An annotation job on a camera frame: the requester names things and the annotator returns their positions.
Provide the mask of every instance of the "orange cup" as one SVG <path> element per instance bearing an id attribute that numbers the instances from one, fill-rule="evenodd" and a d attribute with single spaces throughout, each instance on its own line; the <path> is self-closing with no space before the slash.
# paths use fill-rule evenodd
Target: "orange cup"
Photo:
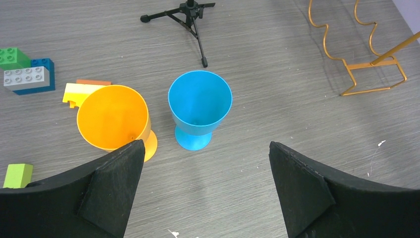
<path id="1" fill-rule="evenodd" d="M 146 101 L 123 85 L 106 86 L 89 95 L 77 112 L 77 127 L 88 143 L 108 152 L 143 140 L 145 162 L 158 147 Z"/>

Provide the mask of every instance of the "gray lego brick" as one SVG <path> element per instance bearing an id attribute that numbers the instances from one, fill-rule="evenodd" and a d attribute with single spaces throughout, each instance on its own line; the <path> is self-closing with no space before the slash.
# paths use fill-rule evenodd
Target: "gray lego brick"
<path id="1" fill-rule="evenodd" d="M 44 67 L 6 70 L 3 86 L 11 91 L 50 85 L 50 72 Z"/>

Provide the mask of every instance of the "gold wire rack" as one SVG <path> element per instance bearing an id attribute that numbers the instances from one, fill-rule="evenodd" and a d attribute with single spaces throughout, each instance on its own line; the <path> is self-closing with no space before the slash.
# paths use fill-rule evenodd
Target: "gold wire rack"
<path id="1" fill-rule="evenodd" d="M 353 85 L 348 88 L 346 91 L 344 91 L 343 93 L 341 93 L 341 96 L 349 96 L 349 95 L 355 95 L 355 94 L 360 94 L 360 93 L 370 93 L 370 92 L 377 92 L 377 91 L 383 91 L 383 90 L 388 90 L 391 88 L 394 88 L 402 83 L 404 83 L 405 81 L 407 81 L 407 76 L 404 73 L 403 69 L 400 66 L 400 63 L 398 62 L 397 58 L 393 55 L 395 52 L 399 51 L 400 49 L 402 49 L 403 47 L 407 46 L 408 44 L 410 44 L 411 42 L 415 41 L 417 38 L 420 38 L 420 32 L 417 32 L 415 35 L 411 36 L 410 38 L 408 38 L 407 40 L 405 40 L 404 42 L 400 43 L 399 45 L 397 45 L 396 47 L 394 47 L 393 49 L 391 49 L 390 51 L 384 53 L 383 55 L 378 54 L 372 46 L 372 37 L 373 34 L 376 30 L 376 28 L 378 27 L 378 23 L 377 22 L 369 22 L 369 23 L 364 23 L 361 22 L 359 20 L 359 18 L 357 17 L 357 7 L 359 5 L 359 1 L 360 0 L 356 0 L 355 6 L 354 6 L 354 17 L 356 19 L 356 21 L 363 26 L 369 26 L 369 25 L 374 25 L 372 32 L 370 33 L 369 36 L 369 48 L 370 51 L 372 51 L 372 53 L 374 53 L 376 56 L 378 56 L 377 59 L 375 59 L 372 62 L 366 62 L 366 63 L 357 63 L 357 64 L 347 64 L 346 60 L 343 58 L 337 58 L 337 57 L 333 57 L 329 54 L 328 50 L 327 50 L 327 46 L 326 46 L 326 38 L 328 35 L 328 29 L 329 29 L 329 25 L 328 24 L 323 24 L 323 25 L 316 25 L 314 23 L 314 21 L 312 20 L 312 15 L 311 15 L 311 9 L 312 9 L 312 2 L 313 0 L 309 1 L 309 8 L 308 8 L 308 17 L 309 17 L 309 22 L 311 23 L 312 26 L 316 27 L 316 28 L 321 28 L 321 27 L 325 27 L 325 32 L 324 32 L 324 37 L 322 39 L 322 45 L 324 48 L 324 52 L 325 54 L 332 60 L 341 60 L 348 72 L 348 74 L 350 75 L 350 78 L 353 82 Z M 357 81 L 355 80 L 352 70 L 354 69 L 361 69 L 361 68 L 370 68 L 370 67 L 378 67 L 378 66 L 385 66 L 385 65 L 396 65 L 398 67 L 398 70 L 400 71 L 403 80 L 401 80 L 400 82 L 392 85 L 392 86 L 388 86 L 388 87 L 380 87 L 380 88 L 375 88 L 375 89 L 369 89 L 369 90 L 362 90 L 362 91 L 354 91 L 351 92 L 356 86 L 357 86 Z"/>

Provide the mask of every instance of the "lime green block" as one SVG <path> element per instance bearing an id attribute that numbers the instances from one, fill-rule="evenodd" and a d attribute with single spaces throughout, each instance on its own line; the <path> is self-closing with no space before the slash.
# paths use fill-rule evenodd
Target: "lime green block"
<path id="1" fill-rule="evenodd" d="M 20 68 L 30 68 L 31 59 L 18 48 L 0 49 L 0 68 L 3 70 L 13 70 Z"/>
<path id="2" fill-rule="evenodd" d="M 28 164 L 11 164 L 7 166 L 4 187 L 23 188 L 31 182 L 34 166 Z"/>

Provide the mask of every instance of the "cup rim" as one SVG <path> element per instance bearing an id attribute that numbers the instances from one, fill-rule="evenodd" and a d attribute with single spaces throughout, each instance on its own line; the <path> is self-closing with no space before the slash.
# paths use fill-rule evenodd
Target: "cup rim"
<path id="1" fill-rule="evenodd" d="M 137 92 L 137 91 L 136 91 L 136 90 L 134 90 L 133 88 L 127 87 L 127 86 L 125 86 L 125 85 L 119 85 L 119 84 L 113 84 L 113 85 L 108 85 L 108 86 L 102 87 L 102 88 L 100 88 L 100 89 L 96 90 L 95 92 L 91 93 L 91 94 L 90 94 L 90 95 L 89 95 L 86 99 L 88 99 L 91 95 L 95 94 L 96 92 L 98 92 L 98 91 L 100 91 L 100 90 L 103 90 L 103 89 L 105 89 L 105 88 L 107 88 L 107 87 L 120 87 L 120 88 L 127 88 L 127 89 L 129 89 L 129 90 L 134 91 L 134 92 L 135 92 L 136 94 L 138 94 L 138 95 L 140 96 L 140 98 L 142 99 L 142 102 L 143 102 L 143 103 L 145 104 L 145 106 L 146 106 L 146 116 L 147 116 L 147 119 L 146 119 L 146 123 L 145 123 L 145 125 L 144 125 L 144 128 L 143 128 L 142 132 L 141 132 L 141 133 L 137 136 L 137 138 L 139 138 L 141 135 L 143 135 L 143 133 L 144 133 L 144 132 L 145 132 L 145 130 L 146 130 L 147 125 L 150 123 L 150 122 L 149 122 L 149 120 L 150 120 L 150 117 L 149 117 L 149 108 L 148 108 L 148 106 L 147 106 L 146 100 L 143 98 L 143 96 L 142 96 L 139 92 Z M 86 99 L 82 102 L 82 104 L 80 105 L 79 109 L 77 110 L 76 123 L 77 123 L 77 129 L 79 130 L 80 135 L 82 135 L 83 139 L 85 139 L 85 141 L 87 141 L 89 144 L 91 144 L 92 146 L 97 147 L 97 148 L 99 148 L 99 149 L 102 149 L 102 150 L 105 150 L 105 151 L 113 151 L 113 150 L 118 149 L 118 148 L 103 148 L 103 147 L 100 147 L 100 146 L 94 145 L 94 144 L 93 144 L 93 143 L 91 143 L 89 140 L 87 140 L 87 139 L 85 138 L 85 136 L 83 135 L 82 131 L 80 130 L 80 126 L 79 126 L 79 112 L 80 112 L 80 109 L 82 108 L 83 104 L 85 103 Z"/>
<path id="2" fill-rule="evenodd" d="M 230 91 L 230 97 L 231 97 L 231 100 L 230 100 L 230 106 L 229 106 L 229 108 L 228 108 L 228 110 L 226 111 L 226 113 L 219 119 L 219 120 L 217 120 L 217 121 L 215 121 L 215 122 L 213 122 L 213 123 L 211 123 L 211 124 L 207 124 L 207 125 L 193 125 L 193 124 L 190 124 L 190 123 L 187 123 L 187 122 L 185 122 L 184 120 L 182 120 L 181 118 L 179 118 L 175 113 L 174 113 L 174 111 L 173 111 L 173 109 L 172 109 L 172 106 L 171 106 L 171 104 L 170 104 L 170 101 L 169 101 L 169 93 L 170 93 L 170 91 L 171 91 L 171 89 L 172 89 L 172 86 L 175 84 L 175 82 L 179 79 L 179 78 L 181 78 L 182 76 L 184 76 L 184 75 L 186 75 L 186 74 L 189 74 L 189 73 L 193 73 L 193 72 L 206 72 L 206 73 L 210 73 L 210 74 L 213 74 L 213 75 L 215 75 L 215 76 L 217 76 L 218 78 L 220 78 L 225 84 L 226 84 L 226 86 L 227 86 L 227 88 L 229 89 L 229 91 Z M 230 88 L 230 86 L 229 86 L 229 84 L 227 84 L 227 82 L 226 82 L 226 80 L 224 80 L 224 78 L 222 78 L 221 76 L 219 76 L 218 74 L 215 74 L 215 73 L 213 73 L 213 72 L 210 72 L 210 71 L 206 71 L 206 70 L 193 70 L 193 71 L 189 71 L 189 72 L 186 72 L 186 73 L 183 73 L 181 76 L 179 76 L 178 78 L 176 78 L 175 80 L 174 80 L 174 82 L 172 82 L 172 84 L 171 84 L 171 86 L 170 86 L 170 88 L 169 88 L 169 90 L 168 90 L 168 104 L 169 104 L 169 108 L 170 108 L 170 110 L 171 110 L 171 112 L 172 112 L 172 115 L 174 115 L 178 120 L 180 120 L 181 122 L 183 122 L 184 124 L 187 124 L 187 125 L 189 125 L 189 126 L 196 126 L 196 127 L 205 127 L 205 126 L 211 126 L 211 125 L 215 125 L 215 124 L 217 124 L 217 123 L 219 123 L 219 122 L 221 122 L 226 116 L 227 116 L 227 114 L 229 113 L 229 111 L 230 111 L 230 109 L 232 108 L 232 105 L 233 105 L 233 93 L 232 93 L 232 89 Z"/>

